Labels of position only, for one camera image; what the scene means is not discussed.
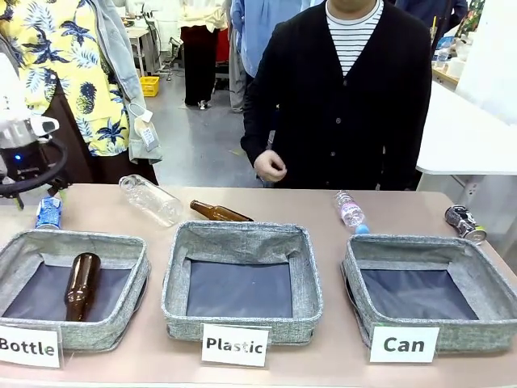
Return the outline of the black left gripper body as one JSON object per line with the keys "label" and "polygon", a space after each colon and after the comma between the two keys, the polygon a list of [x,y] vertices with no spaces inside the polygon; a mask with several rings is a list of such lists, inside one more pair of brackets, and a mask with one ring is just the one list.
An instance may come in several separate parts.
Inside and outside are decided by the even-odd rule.
{"label": "black left gripper body", "polygon": [[16,183],[43,184],[55,178],[55,171],[45,153],[55,146],[53,139],[34,141],[28,145],[1,148],[1,157],[6,164],[7,176]]}

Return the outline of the person's right hand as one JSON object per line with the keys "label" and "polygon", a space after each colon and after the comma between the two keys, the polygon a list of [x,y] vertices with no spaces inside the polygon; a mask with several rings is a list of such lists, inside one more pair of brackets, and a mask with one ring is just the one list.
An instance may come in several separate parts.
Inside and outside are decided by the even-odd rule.
{"label": "person's right hand", "polygon": [[276,183],[287,174],[287,168],[281,157],[273,150],[264,150],[254,160],[254,170],[263,181]]}

